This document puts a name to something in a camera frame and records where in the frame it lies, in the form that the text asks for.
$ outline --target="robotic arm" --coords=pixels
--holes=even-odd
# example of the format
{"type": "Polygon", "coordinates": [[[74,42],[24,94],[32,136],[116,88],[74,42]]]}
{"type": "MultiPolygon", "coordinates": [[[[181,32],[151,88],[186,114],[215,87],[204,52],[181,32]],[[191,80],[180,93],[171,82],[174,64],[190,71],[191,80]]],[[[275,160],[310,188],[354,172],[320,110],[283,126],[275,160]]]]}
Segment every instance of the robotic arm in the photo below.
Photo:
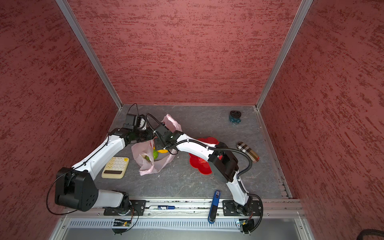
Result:
{"type": "Polygon", "coordinates": [[[215,177],[226,183],[230,189],[237,212],[243,216],[251,213],[250,204],[252,197],[248,195],[239,177],[242,173],[249,170],[250,166],[239,172],[238,161],[233,154],[233,152],[238,152],[245,155],[243,152],[237,149],[229,149],[222,142],[218,145],[207,144],[193,139],[183,132],[171,132],[162,123],[159,123],[156,128],[152,128],[147,119],[145,122],[140,121],[139,124],[134,124],[133,127],[131,127],[131,124],[125,124],[125,128],[114,129],[108,135],[108,138],[86,158],[73,165],[71,169],[62,168],[57,173],[56,204],[80,211],[87,211],[95,207],[112,207],[122,214],[128,212],[130,203],[126,193],[98,190],[93,180],[107,162],[130,143],[130,137],[132,138],[132,133],[136,131],[136,135],[147,136],[147,140],[148,138],[152,139],[152,133],[154,133],[157,136],[155,139],[156,150],[176,149],[177,151],[188,152],[206,160],[215,177]],[[146,123],[150,126],[148,130],[146,129],[146,123]]]}

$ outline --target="red object in bowl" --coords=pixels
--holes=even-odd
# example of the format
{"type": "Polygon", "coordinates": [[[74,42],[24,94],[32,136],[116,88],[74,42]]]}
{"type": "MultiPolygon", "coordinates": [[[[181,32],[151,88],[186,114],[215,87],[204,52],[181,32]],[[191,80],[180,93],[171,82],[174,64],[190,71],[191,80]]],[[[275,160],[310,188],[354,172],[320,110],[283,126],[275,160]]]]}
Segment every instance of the red object in bowl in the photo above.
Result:
{"type": "MultiPolygon", "coordinates": [[[[219,141],[214,137],[207,137],[207,138],[199,138],[199,141],[210,143],[210,144],[218,144],[219,141]]],[[[209,163],[205,161],[204,159],[197,157],[193,154],[189,154],[189,163],[192,167],[197,168],[198,171],[203,175],[209,175],[212,173],[211,168],[209,167],[209,163]]]]}

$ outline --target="black lid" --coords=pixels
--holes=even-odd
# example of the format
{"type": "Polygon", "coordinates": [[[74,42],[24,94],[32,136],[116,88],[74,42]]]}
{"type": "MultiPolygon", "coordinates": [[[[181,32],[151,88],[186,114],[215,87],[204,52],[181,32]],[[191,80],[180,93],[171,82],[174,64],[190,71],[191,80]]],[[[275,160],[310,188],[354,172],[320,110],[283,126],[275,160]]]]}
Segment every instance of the black lid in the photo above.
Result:
{"type": "Polygon", "coordinates": [[[231,115],[231,117],[236,118],[236,119],[241,117],[240,111],[231,111],[229,114],[231,115]]]}

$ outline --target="red wall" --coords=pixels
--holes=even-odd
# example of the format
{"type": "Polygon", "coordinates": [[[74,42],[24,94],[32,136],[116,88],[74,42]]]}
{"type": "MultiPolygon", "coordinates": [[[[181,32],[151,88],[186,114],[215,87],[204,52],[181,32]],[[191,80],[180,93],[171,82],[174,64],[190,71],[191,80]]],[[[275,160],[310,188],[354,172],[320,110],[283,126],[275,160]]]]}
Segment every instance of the red wall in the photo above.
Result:
{"type": "Polygon", "coordinates": [[[68,0],[123,103],[255,104],[301,0],[68,0]]]}
{"type": "Polygon", "coordinates": [[[0,238],[47,239],[56,172],[101,143],[117,108],[54,0],[1,1],[0,73],[0,238]]]}
{"type": "Polygon", "coordinates": [[[316,240],[384,230],[384,2],[315,0],[262,105],[316,240]]]}

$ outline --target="black mounting plate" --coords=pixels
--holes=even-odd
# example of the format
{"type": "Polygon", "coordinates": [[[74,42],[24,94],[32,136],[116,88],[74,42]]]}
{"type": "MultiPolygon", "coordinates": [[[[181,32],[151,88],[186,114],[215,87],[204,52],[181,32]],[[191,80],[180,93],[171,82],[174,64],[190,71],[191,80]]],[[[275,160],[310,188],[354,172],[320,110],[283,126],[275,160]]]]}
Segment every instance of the black mounting plate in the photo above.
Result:
{"type": "MultiPolygon", "coordinates": [[[[139,216],[143,216],[144,210],[145,210],[145,204],[146,200],[130,200],[132,203],[132,206],[135,208],[135,211],[138,211],[139,216]]],[[[113,208],[108,207],[104,210],[104,216],[120,216],[123,217],[122,215],[119,215],[117,212],[113,210],[113,208]]]]}
{"type": "MultiPolygon", "coordinates": [[[[260,216],[261,210],[259,209],[260,202],[258,200],[253,200],[251,202],[251,208],[254,216],[260,216]]],[[[224,216],[240,216],[236,211],[235,201],[233,200],[223,200],[223,212],[224,216]]]]}

